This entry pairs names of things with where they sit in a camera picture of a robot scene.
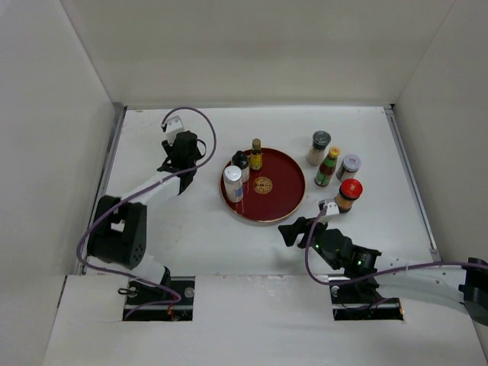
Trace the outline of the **white jar silver lid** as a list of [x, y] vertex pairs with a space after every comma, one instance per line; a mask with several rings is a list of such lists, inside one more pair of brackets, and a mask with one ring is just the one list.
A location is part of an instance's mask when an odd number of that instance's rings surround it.
[[242, 170], [235, 165], [229, 165], [223, 170], [223, 183], [226, 198], [231, 203], [239, 203], [243, 198]]

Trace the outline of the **white jar black pump lid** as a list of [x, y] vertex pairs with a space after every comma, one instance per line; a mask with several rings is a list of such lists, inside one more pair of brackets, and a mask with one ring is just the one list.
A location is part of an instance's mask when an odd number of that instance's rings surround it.
[[238, 150], [231, 158], [231, 163], [240, 168], [242, 183], [246, 183], [250, 176], [249, 157], [241, 150]]

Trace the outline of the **jar with red lid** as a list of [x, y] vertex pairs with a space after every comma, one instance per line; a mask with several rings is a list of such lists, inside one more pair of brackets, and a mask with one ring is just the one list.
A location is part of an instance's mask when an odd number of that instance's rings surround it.
[[344, 180], [339, 187], [339, 193], [334, 197], [339, 213], [348, 213], [352, 209], [354, 202], [360, 198], [362, 193], [363, 186], [359, 180], [355, 178]]

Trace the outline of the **small yellow label bottle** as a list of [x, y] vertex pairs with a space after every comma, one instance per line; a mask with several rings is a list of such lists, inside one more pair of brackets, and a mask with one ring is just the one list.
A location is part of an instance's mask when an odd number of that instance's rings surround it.
[[259, 138], [252, 140], [249, 166], [253, 171], [259, 171], [262, 168], [262, 142]]

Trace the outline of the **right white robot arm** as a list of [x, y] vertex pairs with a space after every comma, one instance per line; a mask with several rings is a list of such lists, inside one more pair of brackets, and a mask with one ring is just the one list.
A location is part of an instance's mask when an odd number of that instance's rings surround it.
[[355, 245], [340, 230], [305, 217], [278, 230], [286, 246], [313, 250], [331, 269], [343, 272], [341, 279], [322, 282], [335, 303], [357, 302], [358, 311], [368, 311], [378, 303], [408, 298], [448, 307], [487, 324], [487, 263], [482, 259], [416, 264]]

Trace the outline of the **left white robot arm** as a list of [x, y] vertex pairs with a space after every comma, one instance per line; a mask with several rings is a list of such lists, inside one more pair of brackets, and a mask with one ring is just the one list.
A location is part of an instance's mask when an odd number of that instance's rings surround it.
[[198, 149], [200, 142], [190, 131], [176, 133], [172, 143], [162, 143], [167, 153], [162, 166], [142, 187], [127, 195], [129, 201], [105, 195], [98, 202], [95, 218], [104, 219], [89, 235], [87, 256], [128, 271], [132, 279], [145, 285], [145, 295], [153, 303], [170, 298], [171, 275], [147, 252], [149, 218], [193, 182], [194, 167], [204, 157]]

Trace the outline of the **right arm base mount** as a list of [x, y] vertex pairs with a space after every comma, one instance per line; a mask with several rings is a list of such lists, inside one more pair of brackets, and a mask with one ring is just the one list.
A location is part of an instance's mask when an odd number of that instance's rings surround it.
[[331, 286], [332, 316], [335, 321], [403, 321], [400, 300], [382, 297], [373, 280]]

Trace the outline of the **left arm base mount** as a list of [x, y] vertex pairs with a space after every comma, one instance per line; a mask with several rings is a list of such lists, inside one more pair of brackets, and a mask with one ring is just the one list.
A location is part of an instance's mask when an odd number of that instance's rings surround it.
[[166, 284], [174, 294], [130, 281], [117, 293], [124, 297], [122, 320], [129, 322], [186, 322], [193, 320], [195, 277], [172, 277]]

